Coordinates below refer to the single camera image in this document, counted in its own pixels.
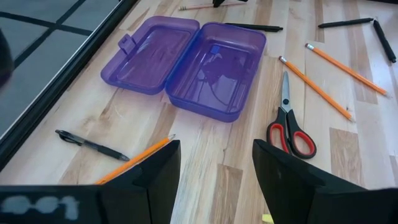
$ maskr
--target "scissor blade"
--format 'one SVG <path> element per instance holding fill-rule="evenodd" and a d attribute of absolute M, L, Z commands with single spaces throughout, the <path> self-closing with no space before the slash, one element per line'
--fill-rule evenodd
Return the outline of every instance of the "scissor blade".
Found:
<path fill-rule="evenodd" d="M 280 106 L 286 111 L 290 111 L 290 93 L 289 93 L 289 76 L 284 72 L 284 80 L 282 82 L 282 99 Z"/>

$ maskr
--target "purple pencil case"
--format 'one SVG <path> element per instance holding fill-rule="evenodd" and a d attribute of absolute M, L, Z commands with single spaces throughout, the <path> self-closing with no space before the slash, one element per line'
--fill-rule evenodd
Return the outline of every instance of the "purple pencil case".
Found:
<path fill-rule="evenodd" d="M 244 108 L 266 42 L 254 30 L 217 22 L 200 29 L 193 19 L 154 16 L 119 41 L 101 77 L 148 95 L 165 89 L 179 108 L 232 122 Z"/>

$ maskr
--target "wood grain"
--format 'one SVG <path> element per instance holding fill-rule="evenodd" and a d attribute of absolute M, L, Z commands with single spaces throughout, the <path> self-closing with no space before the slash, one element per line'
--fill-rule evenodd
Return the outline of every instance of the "wood grain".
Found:
<path fill-rule="evenodd" d="M 358 135 L 330 128 L 332 174 L 364 186 Z"/>
<path fill-rule="evenodd" d="M 257 0 L 245 5 L 179 11 L 204 0 L 141 0 L 69 86 L 8 165 L 0 184 L 90 184 L 119 161 L 63 142 L 65 129 L 129 157 L 169 134 L 181 140 L 181 172 L 171 223 L 258 223 L 269 213 L 252 162 L 252 140 L 265 139 L 280 105 L 282 74 L 289 73 L 291 107 L 318 154 L 307 162 L 369 189 L 397 186 L 398 68 L 385 58 L 371 25 L 317 29 L 318 23 L 376 17 L 398 52 L 398 5 L 354 0 Z M 282 26 L 268 33 L 244 111 L 223 123 L 170 104 L 163 92 L 148 96 L 107 85 L 101 69 L 118 41 L 154 15 L 206 22 Z M 361 86 L 305 43 L 327 52 L 386 89 L 388 99 Z M 354 115 L 350 123 L 278 61 L 294 63 Z"/>
<path fill-rule="evenodd" d="M 241 188 L 242 170 L 218 164 L 211 223 L 233 223 Z"/>

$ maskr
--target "light wood surface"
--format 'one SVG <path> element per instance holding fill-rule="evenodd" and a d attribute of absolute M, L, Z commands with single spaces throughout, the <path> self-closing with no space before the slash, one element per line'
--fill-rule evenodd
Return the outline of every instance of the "light wood surface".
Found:
<path fill-rule="evenodd" d="M 118 25 L 0 173 L 0 183 L 92 184 L 121 162 L 65 143 L 64 129 L 134 157 L 169 134 L 181 140 L 181 176 L 172 223 L 262 223 L 269 213 L 251 158 L 254 138 L 265 139 L 280 102 L 282 72 L 289 73 L 298 124 L 315 141 L 307 162 L 369 189 L 398 186 L 398 64 L 385 56 L 372 24 L 317 29 L 322 22 L 374 17 L 398 54 L 398 5 L 349 0 L 249 0 L 246 5 L 179 11 L 181 0 L 141 0 Z M 246 107 L 222 123 L 174 107 L 164 92 L 147 96 L 107 85 L 100 71 L 150 16 L 264 24 L 267 47 Z M 388 99 L 304 47 L 310 43 L 371 80 Z M 332 96 L 355 118 L 345 119 L 293 74 L 278 56 Z"/>

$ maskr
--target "red scissor handle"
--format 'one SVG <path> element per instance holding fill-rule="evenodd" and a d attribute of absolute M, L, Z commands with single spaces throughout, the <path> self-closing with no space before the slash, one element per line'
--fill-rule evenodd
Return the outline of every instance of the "red scissor handle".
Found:
<path fill-rule="evenodd" d="M 288 154 L 291 154 L 292 152 L 289 149 L 285 127 L 286 127 L 286 112 L 282 108 L 279 108 L 276 120 L 272 122 L 270 125 L 268 125 L 267 142 L 275 146 L 274 142 L 272 141 L 272 130 L 278 129 L 280 132 L 280 141 L 282 142 L 282 150 Z"/>
<path fill-rule="evenodd" d="M 287 113 L 287 127 L 289 130 L 289 136 L 290 136 L 290 148 L 292 152 L 299 158 L 301 159 L 311 159 L 312 157 L 315 156 L 317 153 L 317 147 L 312 140 L 312 138 L 304 132 L 299 125 L 297 124 L 296 117 L 294 116 L 293 110 L 290 110 Z M 302 138 L 304 142 L 307 144 L 310 152 L 302 152 L 296 145 L 296 139 L 297 138 Z"/>

